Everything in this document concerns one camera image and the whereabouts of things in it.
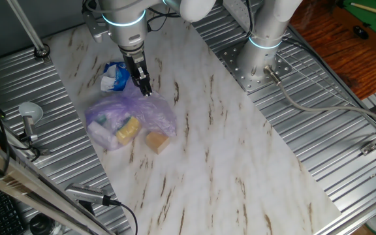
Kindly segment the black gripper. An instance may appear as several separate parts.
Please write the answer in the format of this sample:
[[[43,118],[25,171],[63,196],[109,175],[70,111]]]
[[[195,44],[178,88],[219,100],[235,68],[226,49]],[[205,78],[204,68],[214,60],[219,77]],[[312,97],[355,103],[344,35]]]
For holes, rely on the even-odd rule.
[[[145,52],[142,50],[133,54],[124,53],[123,58],[133,82],[136,82],[135,84],[143,96],[150,96],[152,89],[149,82]]]

